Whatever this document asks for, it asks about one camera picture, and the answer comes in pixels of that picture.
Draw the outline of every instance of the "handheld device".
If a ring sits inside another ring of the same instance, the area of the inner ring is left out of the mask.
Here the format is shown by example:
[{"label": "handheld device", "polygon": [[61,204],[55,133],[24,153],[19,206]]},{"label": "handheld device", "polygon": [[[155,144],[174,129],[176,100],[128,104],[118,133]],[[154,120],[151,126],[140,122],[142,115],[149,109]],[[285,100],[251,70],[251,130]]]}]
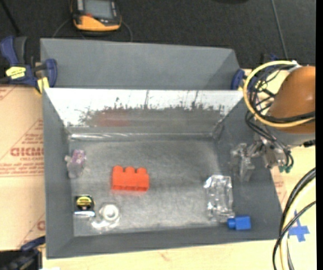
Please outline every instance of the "handheld device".
[{"label": "handheld device", "polygon": [[114,31],[122,24],[114,0],[72,0],[70,9],[75,27],[85,33]]}]

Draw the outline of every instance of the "clamp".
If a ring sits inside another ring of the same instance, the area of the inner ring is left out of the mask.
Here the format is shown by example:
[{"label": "clamp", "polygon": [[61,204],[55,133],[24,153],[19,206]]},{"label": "clamp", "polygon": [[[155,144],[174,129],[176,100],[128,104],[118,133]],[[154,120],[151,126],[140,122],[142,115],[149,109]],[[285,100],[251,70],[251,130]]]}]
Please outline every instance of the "clamp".
[{"label": "clamp", "polygon": [[[10,68],[6,75],[9,84],[27,84],[42,92],[43,88],[53,87],[57,78],[55,59],[49,58],[42,65],[32,67],[24,61],[26,37],[8,36],[0,43],[0,50],[5,59],[8,60]],[[42,78],[37,78],[37,71],[45,71]]]}]

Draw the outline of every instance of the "blue clamp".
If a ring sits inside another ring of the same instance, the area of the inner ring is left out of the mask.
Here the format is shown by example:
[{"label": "blue clamp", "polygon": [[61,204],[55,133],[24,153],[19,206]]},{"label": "blue clamp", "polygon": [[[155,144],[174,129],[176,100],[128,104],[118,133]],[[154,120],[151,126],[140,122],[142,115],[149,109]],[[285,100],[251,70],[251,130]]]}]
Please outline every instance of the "blue clamp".
[{"label": "blue clamp", "polygon": [[238,90],[239,86],[241,86],[242,84],[241,82],[243,81],[244,76],[245,71],[242,69],[238,69],[232,78],[230,90]]},{"label": "blue clamp", "polygon": [[24,70],[18,74],[17,77],[8,76],[8,82],[10,84],[27,84],[39,88],[38,80],[34,73],[36,71],[45,70],[48,84],[53,87],[57,78],[57,68],[55,59],[47,59],[41,66],[32,68],[31,65],[24,62],[24,46],[26,37],[8,36],[4,38],[0,43],[0,50],[3,57],[8,60],[10,67],[18,66]]},{"label": "blue clamp", "polygon": [[241,215],[233,218],[229,218],[227,220],[227,225],[229,229],[235,230],[249,230],[252,228],[252,224],[250,222],[250,216]]}]

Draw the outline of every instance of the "red lego brick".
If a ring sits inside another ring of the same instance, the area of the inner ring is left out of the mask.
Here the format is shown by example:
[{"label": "red lego brick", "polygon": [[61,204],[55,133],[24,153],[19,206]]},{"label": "red lego brick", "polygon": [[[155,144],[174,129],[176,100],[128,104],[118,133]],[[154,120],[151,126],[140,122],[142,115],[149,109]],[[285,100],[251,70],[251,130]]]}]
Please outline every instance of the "red lego brick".
[{"label": "red lego brick", "polygon": [[135,170],[134,167],[128,166],[124,170],[117,165],[113,167],[111,189],[145,192],[149,189],[149,175],[145,168]]}]

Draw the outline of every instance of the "clear plastic figure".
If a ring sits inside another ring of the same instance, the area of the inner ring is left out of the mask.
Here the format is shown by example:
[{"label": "clear plastic figure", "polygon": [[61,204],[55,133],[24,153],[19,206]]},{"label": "clear plastic figure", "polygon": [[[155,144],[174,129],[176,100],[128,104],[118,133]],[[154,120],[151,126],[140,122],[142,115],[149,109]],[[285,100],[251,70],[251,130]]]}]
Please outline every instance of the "clear plastic figure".
[{"label": "clear plastic figure", "polygon": [[72,156],[65,156],[68,176],[71,179],[77,178],[85,172],[86,153],[84,150],[74,150]]}]

